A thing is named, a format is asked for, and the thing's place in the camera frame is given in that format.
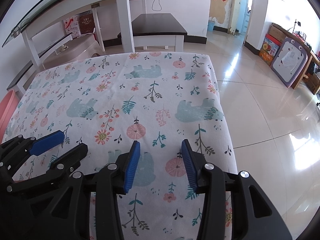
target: pink bin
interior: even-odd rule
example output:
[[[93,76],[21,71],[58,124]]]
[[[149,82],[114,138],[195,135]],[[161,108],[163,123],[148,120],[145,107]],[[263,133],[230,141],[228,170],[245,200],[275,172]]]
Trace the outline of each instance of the pink bin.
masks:
[[[15,96],[14,90],[9,91],[0,103],[0,143],[2,142],[5,129],[8,126],[13,112],[18,106],[19,99]]]

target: peeling wall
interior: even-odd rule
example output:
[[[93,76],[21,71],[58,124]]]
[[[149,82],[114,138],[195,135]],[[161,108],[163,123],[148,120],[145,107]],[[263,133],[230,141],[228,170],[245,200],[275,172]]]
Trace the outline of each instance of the peeling wall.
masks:
[[[209,19],[216,22],[216,26],[228,28],[232,0],[211,0]]]

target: metal screw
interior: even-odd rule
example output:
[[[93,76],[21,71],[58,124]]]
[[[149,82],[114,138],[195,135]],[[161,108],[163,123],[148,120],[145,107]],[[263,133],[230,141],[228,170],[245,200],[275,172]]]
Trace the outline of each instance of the metal screw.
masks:
[[[213,170],[214,165],[213,165],[212,163],[206,163],[206,164],[204,165],[204,167],[205,167],[207,170]]]
[[[247,171],[241,171],[240,175],[241,175],[241,177],[244,177],[244,178],[249,177],[249,173]]]
[[[109,169],[109,170],[115,170],[117,167],[118,167],[118,166],[117,166],[117,164],[115,164],[115,163],[110,163],[110,164],[108,165],[108,169]]]
[[[62,170],[64,168],[64,165],[62,163],[59,163],[57,165],[58,170]]]
[[[72,174],[72,177],[74,177],[75,179],[79,179],[82,176],[81,172],[76,171],[74,174]]]

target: fruit box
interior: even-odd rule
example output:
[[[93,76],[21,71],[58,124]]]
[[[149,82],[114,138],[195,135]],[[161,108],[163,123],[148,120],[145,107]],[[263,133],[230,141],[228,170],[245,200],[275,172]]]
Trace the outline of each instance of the fruit box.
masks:
[[[281,43],[269,34],[266,34],[259,56],[270,66]]]

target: cardboard box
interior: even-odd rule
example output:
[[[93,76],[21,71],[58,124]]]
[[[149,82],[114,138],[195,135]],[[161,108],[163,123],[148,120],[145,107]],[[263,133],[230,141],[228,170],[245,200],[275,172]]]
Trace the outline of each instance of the cardboard box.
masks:
[[[270,66],[280,48],[280,45],[281,44],[278,40],[276,40],[269,34],[266,34],[259,56]]]
[[[274,26],[271,26],[271,29],[269,31],[269,35],[271,35],[272,37],[274,37],[276,40],[280,41],[281,43],[285,39],[285,34],[281,30],[277,29]]]

